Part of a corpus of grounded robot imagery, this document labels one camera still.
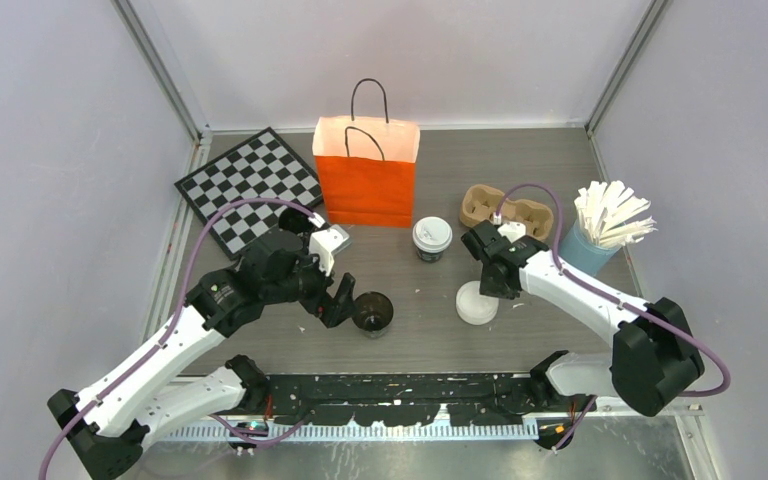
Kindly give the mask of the dark translucent coffee cup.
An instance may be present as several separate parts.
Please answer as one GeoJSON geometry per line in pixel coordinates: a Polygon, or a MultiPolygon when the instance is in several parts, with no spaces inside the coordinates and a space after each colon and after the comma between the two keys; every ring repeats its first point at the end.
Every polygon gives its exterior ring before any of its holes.
{"type": "Polygon", "coordinates": [[[434,263],[439,261],[442,256],[445,253],[445,249],[443,250],[435,250],[435,251],[428,251],[423,248],[417,247],[416,248],[417,256],[420,260],[427,262],[427,263],[434,263]]]}

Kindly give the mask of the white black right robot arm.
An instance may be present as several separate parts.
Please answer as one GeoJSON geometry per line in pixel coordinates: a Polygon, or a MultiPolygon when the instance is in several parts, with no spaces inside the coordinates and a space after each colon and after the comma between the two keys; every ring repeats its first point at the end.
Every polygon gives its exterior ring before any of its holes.
{"type": "Polygon", "coordinates": [[[539,297],[589,328],[609,347],[601,354],[559,350],[534,366],[531,397],[556,410],[570,397],[618,397],[653,417],[705,372],[682,308],[611,289],[556,256],[545,243],[483,221],[461,241],[481,264],[478,292],[514,300],[539,297]]]}

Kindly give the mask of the white plastic cup lid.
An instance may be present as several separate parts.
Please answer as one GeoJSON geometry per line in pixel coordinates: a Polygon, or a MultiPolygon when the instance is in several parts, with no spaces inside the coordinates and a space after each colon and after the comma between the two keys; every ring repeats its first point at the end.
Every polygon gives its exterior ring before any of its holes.
{"type": "Polygon", "coordinates": [[[419,219],[413,226],[412,239],[419,250],[436,254],[449,247],[453,239],[453,230],[446,220],[427,216],[419,219]]]}

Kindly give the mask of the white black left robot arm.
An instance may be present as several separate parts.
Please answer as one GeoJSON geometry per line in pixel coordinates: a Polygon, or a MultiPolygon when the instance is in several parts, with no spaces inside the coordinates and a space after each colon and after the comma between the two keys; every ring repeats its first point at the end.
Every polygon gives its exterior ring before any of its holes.
{"type": "Polygon", "coordinates": [[[258,237],[231,267],[208,272],[184,304],[110,373],[75,392],[62,389],[48,408],[93,479],[116,479],[168,433],[203,416],[237,408],[263,411],[270,384],[254,361],[236,355],[200,381],[161,390],[192,362],[258,320],[265,307],[297,303],[327,328],[355,311],[354,277],[336,294],[336,252],[348,244],[338,226],[310,234],[274,230],[258,237]]]}

